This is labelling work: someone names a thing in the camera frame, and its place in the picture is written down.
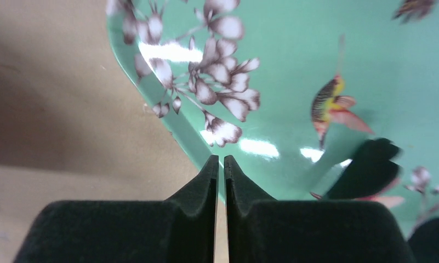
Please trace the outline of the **black metal tongs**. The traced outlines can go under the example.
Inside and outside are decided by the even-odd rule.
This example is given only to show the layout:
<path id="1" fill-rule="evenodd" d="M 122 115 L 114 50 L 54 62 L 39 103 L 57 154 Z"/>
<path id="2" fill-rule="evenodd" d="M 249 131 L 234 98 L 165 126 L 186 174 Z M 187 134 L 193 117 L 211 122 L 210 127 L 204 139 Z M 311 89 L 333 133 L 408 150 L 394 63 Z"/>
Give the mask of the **black metal tongs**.
<path id="1" fill-rule="evenodd" d="M 386 138 L 366 140 L 322 199 L 372 201 L 388 208 L 401 204 L 403 197 L 384 194 L 401 181 L 400 166 L 392 161 L 399 152 Z M 407 236 L 417 262 L 439 262 L 439 184 L 431 186 L 431 179 L 428 169 L 418 166 L 404 185 L 420 194 L 417 217 Z"/>

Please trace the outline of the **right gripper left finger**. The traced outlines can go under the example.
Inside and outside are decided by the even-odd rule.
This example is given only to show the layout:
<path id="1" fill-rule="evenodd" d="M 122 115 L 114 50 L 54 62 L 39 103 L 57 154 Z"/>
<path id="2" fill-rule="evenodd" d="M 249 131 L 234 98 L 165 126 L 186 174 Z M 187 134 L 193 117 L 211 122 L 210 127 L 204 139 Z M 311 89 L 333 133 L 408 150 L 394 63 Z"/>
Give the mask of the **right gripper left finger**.
<path id="1" fill-rule="evenodd" d="M 219 158 L 163 201 L 55 201 L 15 262 L 213 262 Z"/>

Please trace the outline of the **green floral tray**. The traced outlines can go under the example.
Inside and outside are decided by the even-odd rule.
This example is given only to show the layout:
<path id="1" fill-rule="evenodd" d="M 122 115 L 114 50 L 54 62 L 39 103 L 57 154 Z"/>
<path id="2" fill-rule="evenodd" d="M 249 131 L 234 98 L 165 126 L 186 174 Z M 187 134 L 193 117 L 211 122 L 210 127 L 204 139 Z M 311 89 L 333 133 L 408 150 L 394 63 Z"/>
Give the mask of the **green floral tray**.
<path id="1" fill-rule="evenodd" d="M 368 139 L 400 148 L 374 197 L 439 217 L 439 1 L 108 1 L 123 71 L 201 167 L 234 156 L 277 199 L 336 198 Z"/>

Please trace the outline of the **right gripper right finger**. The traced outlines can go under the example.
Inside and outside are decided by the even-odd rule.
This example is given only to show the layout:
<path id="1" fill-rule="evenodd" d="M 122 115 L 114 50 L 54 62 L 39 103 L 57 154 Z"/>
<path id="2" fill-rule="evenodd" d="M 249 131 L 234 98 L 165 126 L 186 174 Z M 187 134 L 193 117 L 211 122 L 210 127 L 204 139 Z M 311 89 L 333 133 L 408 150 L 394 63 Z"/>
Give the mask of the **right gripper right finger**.
<path id="1" fill-rule="evenodd" d="M 377 202 L 278 201 L 224 159 L 230 262 L 415 262 Z"/>

